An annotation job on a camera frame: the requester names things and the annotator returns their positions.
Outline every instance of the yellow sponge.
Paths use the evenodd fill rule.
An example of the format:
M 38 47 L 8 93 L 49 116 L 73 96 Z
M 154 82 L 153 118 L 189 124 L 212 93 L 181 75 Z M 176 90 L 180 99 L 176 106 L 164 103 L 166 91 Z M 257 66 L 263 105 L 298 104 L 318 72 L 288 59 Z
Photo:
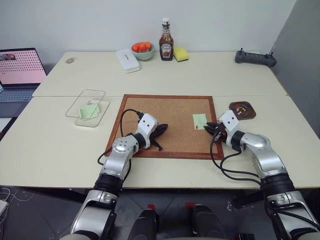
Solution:
M 183 47 L 175 47 L 173 49 L 173 56 L 178 62 L 185 61 L 189 59 L 189 54 Z

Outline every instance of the floor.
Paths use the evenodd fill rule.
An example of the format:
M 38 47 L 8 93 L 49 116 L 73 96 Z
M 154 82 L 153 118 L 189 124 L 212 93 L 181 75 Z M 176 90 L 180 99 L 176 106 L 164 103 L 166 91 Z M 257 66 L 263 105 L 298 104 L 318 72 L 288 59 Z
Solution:
M 17 188 L 10 187 L 15 194 Z M 7 191 L 0 190 L 0 199 L 5 199 Z M 81 203 L 57 199 L 24 190 L 18 190 L 17 200 L 13 198 L 7 216 L 0 224 L 0 240 L 55 240 L 67 235 Z M 252 233 L 256 240 L 276 239 L 271 221 L 265 214 L 262 202 L 246 208 L 228 209 L 235 195 L 231 192 L 191 193 L 191 192 L 134 192 L 124 191 L 115 208 L 115 240 L 128 238 L 130 230 L 143 209 L 155 204 L 160 215 L 158 240 L 192 235 L 186 203 L 194 202 L 208 206 L 218 217 L 228 239 L 236 233 Z

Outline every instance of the bottle cap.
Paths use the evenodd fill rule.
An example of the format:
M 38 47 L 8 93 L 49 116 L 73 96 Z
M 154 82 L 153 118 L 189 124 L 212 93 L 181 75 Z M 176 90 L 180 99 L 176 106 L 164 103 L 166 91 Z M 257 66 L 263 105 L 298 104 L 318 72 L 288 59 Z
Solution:
M 162 18 L 162 24 L 163 25 L 169 25 L 170 24 L 170 20 L 167 17 Z

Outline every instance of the wooden frame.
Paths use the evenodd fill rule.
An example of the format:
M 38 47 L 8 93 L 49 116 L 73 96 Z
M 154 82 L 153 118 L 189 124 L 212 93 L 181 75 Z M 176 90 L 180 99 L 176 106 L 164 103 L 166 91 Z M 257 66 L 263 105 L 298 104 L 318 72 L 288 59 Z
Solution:
M 125 94 L 123 96 L 119 112 L 115 119 L 113 129 L 106 146 L 106 150 L 112 147 L 112 144 L 116 138 L 116 134 L 120 125 L 120 119 L 128 98 L 155 98 L 155 99 L 208 99 L 210 115 L 212 121 L 216 120 L 216 112 L 214 108 L 214 100 L 212 96 L 186 96 L 186 95 L 140 95 L 140 94 Z M 213 156 L 215 160 L 221 160 L 224 158 L 223 148 L 221 143 L 216 144 L 217 153 L 214 152 Z M 134 157 L 137 158 L 165 158 L 165 159 L 203 159 L 211 160 L 210 153 L 206 152 L 170 152 L 170 151 L 139 151 Z

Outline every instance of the sticky note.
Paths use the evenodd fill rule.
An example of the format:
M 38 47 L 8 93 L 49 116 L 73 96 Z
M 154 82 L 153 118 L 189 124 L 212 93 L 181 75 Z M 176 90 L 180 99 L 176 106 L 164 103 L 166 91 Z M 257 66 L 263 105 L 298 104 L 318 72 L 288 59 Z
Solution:
M 193 124 L 194 129 L 196 130 L 204 130 L 204 126 L 207 125 L 207 118 L 205 113 L 201 114 L 192 114 L 193 116 Z
M 93 119 L 98 117 L 100 112 L 99 105 L 97 104 L 85 104 L 79 109 L 79 115 L 84 119 Z

